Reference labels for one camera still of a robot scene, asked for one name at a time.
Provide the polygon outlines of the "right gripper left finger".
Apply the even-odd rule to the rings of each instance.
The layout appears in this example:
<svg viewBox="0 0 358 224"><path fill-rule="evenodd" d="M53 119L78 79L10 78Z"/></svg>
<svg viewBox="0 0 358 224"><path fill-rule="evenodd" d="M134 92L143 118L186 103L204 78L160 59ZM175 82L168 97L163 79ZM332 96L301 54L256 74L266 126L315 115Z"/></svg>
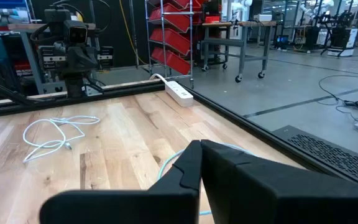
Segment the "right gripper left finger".
<svg viewBox="0 0 358 224"><path fill-rule="evenodd" d="M192 141L147 190L70 190L41 206L40 224L198 224L202 147Z"/></svg>

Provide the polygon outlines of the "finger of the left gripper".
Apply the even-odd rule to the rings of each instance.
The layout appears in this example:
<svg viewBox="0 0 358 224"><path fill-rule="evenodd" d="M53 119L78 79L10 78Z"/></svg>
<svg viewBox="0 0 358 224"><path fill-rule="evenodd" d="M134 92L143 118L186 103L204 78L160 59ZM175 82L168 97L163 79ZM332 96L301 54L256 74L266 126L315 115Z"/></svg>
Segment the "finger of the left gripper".
<svg viewBox="0 0 358 224"><path fill-rule="evenodd" d="M112 68L114 66L114 48L111 46L101 47L98 54L98 62L102 69Z"/></svg>
<svg viewBox="0 0 358 224"><path fill-rule="evenodd" d="M54 46L42 45L37 50L39 65L42 70L58 70L66 61L65 53L57 50Z"/></svg>

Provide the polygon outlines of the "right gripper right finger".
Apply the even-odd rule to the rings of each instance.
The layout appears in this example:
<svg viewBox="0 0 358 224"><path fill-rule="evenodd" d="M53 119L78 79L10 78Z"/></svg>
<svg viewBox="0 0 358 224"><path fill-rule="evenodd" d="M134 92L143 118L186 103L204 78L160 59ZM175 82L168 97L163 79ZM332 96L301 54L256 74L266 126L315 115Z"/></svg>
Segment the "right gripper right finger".
<svg viewBox="0 0 358 224"><path fill-rule="evenodd" d="M358 184L202 140L215 224L358 224Z"/></svg>

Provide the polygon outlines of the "black perforated computer case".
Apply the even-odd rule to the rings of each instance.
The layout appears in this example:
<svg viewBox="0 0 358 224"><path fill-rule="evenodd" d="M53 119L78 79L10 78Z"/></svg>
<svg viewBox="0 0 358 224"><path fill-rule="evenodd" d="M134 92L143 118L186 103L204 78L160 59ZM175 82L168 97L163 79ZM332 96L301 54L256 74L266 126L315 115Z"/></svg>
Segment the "black perforated computer case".
<svg viewBox="0 0 358 224"><path fill-rule="evenodd" d="M358 153L290 125L273 133L325 166L358 182Z"/></svg>

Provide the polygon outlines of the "white rectangular power strip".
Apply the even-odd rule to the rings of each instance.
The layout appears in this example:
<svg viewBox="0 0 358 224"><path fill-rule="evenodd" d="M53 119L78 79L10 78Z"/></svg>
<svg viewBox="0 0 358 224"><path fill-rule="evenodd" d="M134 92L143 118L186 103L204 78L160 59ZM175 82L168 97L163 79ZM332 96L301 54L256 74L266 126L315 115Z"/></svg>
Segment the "white rectangular power strip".
<svg viewBox="0 0 358 224"><path fill-rule="evenodd" d="M176 81L165 82L165 91L181 106L189 107L193 105L193 95L185 90Z"/></svg>

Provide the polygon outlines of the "grey wheeled workbench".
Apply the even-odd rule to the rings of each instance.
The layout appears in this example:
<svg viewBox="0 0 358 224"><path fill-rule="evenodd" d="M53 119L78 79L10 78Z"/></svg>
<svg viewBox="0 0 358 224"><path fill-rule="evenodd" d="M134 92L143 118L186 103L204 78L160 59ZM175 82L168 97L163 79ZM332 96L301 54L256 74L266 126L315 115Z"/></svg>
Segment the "grey wheeled workbench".
<svg viewBox="0 0 358 224"><path fill-rule="evenodd" d="M224 65L228 62L229 57L235 57L239 59L239 69L238 74L235 77L235 82L240 83L243 78L243 71L245 68L246 62L258 61L262 62L262 69L258 73L257 77L263 79L265 77L265 71L267 69L267 62L269 59L269 50L270 50L270 36L272 33L272 28L276 26L275 21L235 21L235 22L215 22L215 23L202 23L204 27L204 40L201 42L204 46L204 65L201 68L203 72L209 70L208 59L210 55L223 55L225 56L225 61L220 62L219 64ZM242 33L240 39L231 39L230 38L230 28L231 27L241 27ZM247 35L248 28L259 27L264 28L264 51L263 55L259 57L250 56L246 54L247 48ZM226 31L226 37L210 37L209 30L210 28L219 28Z"/></svg>

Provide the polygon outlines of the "black equipment cart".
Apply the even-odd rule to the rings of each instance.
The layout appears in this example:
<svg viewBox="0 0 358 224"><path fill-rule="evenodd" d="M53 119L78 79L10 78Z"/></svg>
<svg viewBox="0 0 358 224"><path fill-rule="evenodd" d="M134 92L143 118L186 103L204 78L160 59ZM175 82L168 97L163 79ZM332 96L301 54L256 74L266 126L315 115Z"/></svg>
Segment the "black equipment cart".
<svg viewBox="0 0 358 224"><path fill-rule="evenodd" d="M329 56L351 57L354 53L354 44L356 41L358 28L352 25L354 14L345 10L335 16L324 15L320 24L327 30L326 40L324 41L324 50Z"/></svg>

